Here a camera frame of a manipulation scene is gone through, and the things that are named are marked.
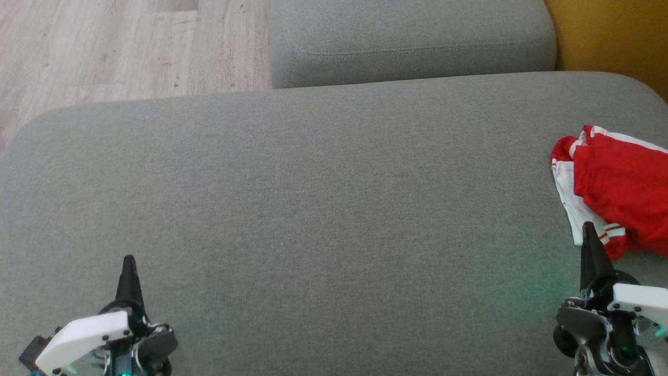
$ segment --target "gray fabric upholstery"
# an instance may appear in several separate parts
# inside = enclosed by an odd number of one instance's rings
[[[278,0],[274,88],[553,70],[542,0]]]
[[[566,375],[579,250],[555,141],[668,145],[630,78],[528,73],[54,110],[0,163],[0,361],[114,297],[137,257],[177,375]],[[666,286],[668,262],[619,267]]]

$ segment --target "wooden floor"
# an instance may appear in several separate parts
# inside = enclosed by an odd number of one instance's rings
[[[269,88],[270,0],[0,0],[0,156],[46,110]]]

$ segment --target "robotic arm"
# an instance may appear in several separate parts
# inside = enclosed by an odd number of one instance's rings
[[[134,257],[126,256],[113,302],[56,329],[52,338],[35,337],[19,360],[35,375],[68,376],[77,373],[74,361],[99,352],[104,376],[170,376],[168,356],[177,346],[168,324],[148,320]]]
[[[668,290],[615,270],[591,222],[582,233],[580,297],[561,305],[554,330],[556,346],[575,359],[573,375],[668,376],[663,360],[636,342],[643,320],[665,334]]]

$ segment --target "red cloth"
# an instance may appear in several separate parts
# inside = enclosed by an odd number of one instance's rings
[[[587,144],[573,154],[574,193],[627,232],[626,244],[610,256],[619,258],[627,248],[668,256],[668,154],[594,133],[591,126],[583,133]]]
[[[597,132],[604,132],[605,134],[613,134],[607,132],[601,127],[595,127]],[[570,229],[573,235],[573,242],[576,246],[582,245],[582,225],[585,222],[592,222],[599,235],[600,241],[605,247],[605,251],[611,258],[620,258],[627,249],[627,233],[626,229],[619,225],[619,223],[605,221],[592,209],[585,205],[582,197],[575,195],[575,175],[574,162],[572,155],[579,145],[587,145],[586,132],[591,132],[591,127],[585,127],[580,134],[580,138],[567,136],[560,139],[552,150],[552,175],[554,176],[554,183],[556,190],[559,193],[561,202],[566,210],[568,221],[570,222]],[[622,134],[613,134],[619,138],[624,138],[628,142],[644,143],[635,138],[629,138]],[[654,149],[661,149],[656,145],[647,144],[648,147]]]

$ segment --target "gray sofa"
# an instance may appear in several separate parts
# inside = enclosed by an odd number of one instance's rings
[[[274,88],[554,69],[542,0],[273,2]]]
[[[668,106],[539,72],[95,104],[0,162],[0,361],[112,300],[137,257],[177,375],[567,375],[579,250],[550,174],[585,123],[668,145]],[[666,260],[618,267],[668,285]]]

